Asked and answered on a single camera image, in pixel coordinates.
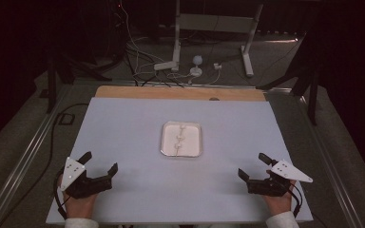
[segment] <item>white stand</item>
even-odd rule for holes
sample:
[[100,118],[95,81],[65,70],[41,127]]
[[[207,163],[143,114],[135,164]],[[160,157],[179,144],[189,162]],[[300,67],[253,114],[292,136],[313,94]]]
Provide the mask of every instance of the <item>white stand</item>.
[[241,55],[245,67],[245,74],[248,77],[254,76],[254,71],[251,66],[248,52],[254,39],[254,34],[256,33],[256,28],[259,22],[259,16],[262,11],[263,4],[258,5],[254,17],[231,17],[180,13],[180,0],[176,0],[176,5],[176,34],[172,62],[176,63],[177,65],[171,67],[173,72],[177,72],[179,70],[181,51],[180,29],[213,30],[248,33],[247,43],[244,47],[241,47]]

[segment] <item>desk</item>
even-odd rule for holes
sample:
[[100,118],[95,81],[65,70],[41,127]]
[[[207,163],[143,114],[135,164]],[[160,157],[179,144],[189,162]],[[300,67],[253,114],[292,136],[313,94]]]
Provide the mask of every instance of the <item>desk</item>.
[[[192,100],[196,94],[220,101]],[[168,121],[202,126],[199,157],[161,153]],[[86,164],[89,177],[119,164],[113,189],[100,195],[93,215],[109,224],[263,222],[269,217],[266,204],[247,193],[238,168],[264,179],[268,166],[258,160],[259,152],[290,161],[271,106],[254,89],[102,86],[70,156],[78,159],[87,151],[93,155]],[[53,203],[47,223],[63,224],[56,209]],[[306,199],[298,219],[312,219]]]

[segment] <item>gray carpet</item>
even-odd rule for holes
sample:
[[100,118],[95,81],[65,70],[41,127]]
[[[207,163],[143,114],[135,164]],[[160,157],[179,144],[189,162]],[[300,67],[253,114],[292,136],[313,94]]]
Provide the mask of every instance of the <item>gray carpet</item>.
[[[222,70],[220,78],[213,86],[261,85],[284,74],[299,45],[299,43],[292,41],[293,38],[286,35],[257,35],[250,49],[255,72],[252,79],[244,75],[239,51],[239,46],[245,42],[245,38],[242,39],[242,37],[234,37],[228,42],[221,42],[214,46],[182,47],[179,73],[186,75],[189,68],[192,67],[192,57],[200,54],[203,57],[201,68],[205,73],[193,80],[193,86],[202,86],[215,81],[218,74],[215,73],[212,66],[216,62],[222,64]],[[288,42],[266,42],[279,40]],[[171,60],[173,40],[170,38],[163,38],[157,43],[148,39],[140,39],[135,43],[141,51],[156,55],[166,61]],[[136,63],[133,56],[130,60],[133,65]],[[144,64],[147,62],[141,59],[139,66]],[[144,66],[142,68],[142,72],[147,71],[152,71],[152,67]],[[164,86],[161,82],[166,82],[170,86],[177,86],[165,77],[166,74],[159,74],[160,79],[154,79],[146,85]],[[110,84],[133,86],[130,69],[125,63],[120,63],[117,67],[105,72],[104,75],[113,79]],[[141,85],[153,74],[139,76],[142,78],[142,80],[138,79]],[[180,78],[180,85],[188,86],[186,85],[188,80],[189,78]],[[287,82],[280,87],[291,87],[294,81]],[[39,90],[29,98],[0,133],[0,190],[17,161],[28,149],[40,123],[48,117],[45,113],[48,102],[38,98],[41,89],[47,87],[47,74],[37,78],[36,84]],[[64,96],[64,100],[60,101],[57,110],[77,103],[88,103],[99,85],[102,83],[79,72],[75,84],[65,85],[61,90],[67,91],[67,94]],[[348,223],[350,219],[346,207],[349,205],[344,205],[341,198],[346,196],[352,203],[351,207],[355,208],[360,223],[365,227],[365,165],[352,142],[352,138],[330,103],[326,91],[321,87],[319,88],[317,126],[311,126],[304,117],[305,107],[300,100],[301,98],[290,96],[287,90],[276,89],[268,92],[266,97],[274,109],[294,165],[315,180],[313,183],[302,184],[305,198],[308,200],[312,212],[325,222],[327,227],[357,227]],[[75,123],[72,126],[55,126],[53,158],[47,173],[8,216],[2,227],[54,227],[45,224],[48,209],[52,203],[53,177],[63,165],[65,157],[70,153],[83,121],[86,106],[75,106],[68,112],[76,115]],[[47,133],[42,139],[41,145],[36,149],[36,155],[13,195],[9,208],[26,193],[30,185],[38,178],[48,162],[49,149],[50,134]],[[328,160],[327,154],[321,154],[321,150],[327,152]],[[335,166],[334,171],[327,169],[327,162],[331,162]],[[339,184],[344,188],[344,190],[340,190],[342,192],[338,192],[335,188],[338,184],[336,175],[340,177]],[[242,227],[265,227],[265,225],[243,224]],[[300,227],[323,227],[323,225],[318,219],[315,219],[301,223]]]

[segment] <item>small white object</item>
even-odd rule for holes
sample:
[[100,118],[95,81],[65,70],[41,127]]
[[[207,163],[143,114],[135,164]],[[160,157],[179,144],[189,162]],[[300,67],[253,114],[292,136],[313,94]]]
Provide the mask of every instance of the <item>small white object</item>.
[[194,77],[200,77],[202,75],[202,70],[198,67],[198,65],[202,64],[202,56],[201,55],[194,56],[192,63],[195,64],[195,67],[192,67],[189,70],[189,73]]
[[64,175],[61,182],[61,190],[65,191],[67,188],[81,176],[81,174],[85,171],[85,166],[78,163],[77,161],[71,159],[70,157],[67,158],[64,168]]
[[273,173],[280,175],[285,179],[290,179],[294,181],[313,182],[313,179],[305,175],[303,172],[301,172],[300,170],[298,170],[296,167],[294,167],[292,164],[290,164],[285,160],[279,161],[277,164],[275,164],[272,167],[271,171]]
[[172,157],[198,157],[202,152],[201,126],[188,122],[165,123],[161,151]]

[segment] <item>rectangular plate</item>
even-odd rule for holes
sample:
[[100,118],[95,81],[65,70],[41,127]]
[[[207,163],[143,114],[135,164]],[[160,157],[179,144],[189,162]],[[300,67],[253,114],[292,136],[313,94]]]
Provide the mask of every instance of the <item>rectangular plate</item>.
[[198,123],[167,122],[163,126],[162,153],[173,157],[198,157],[202,133]]

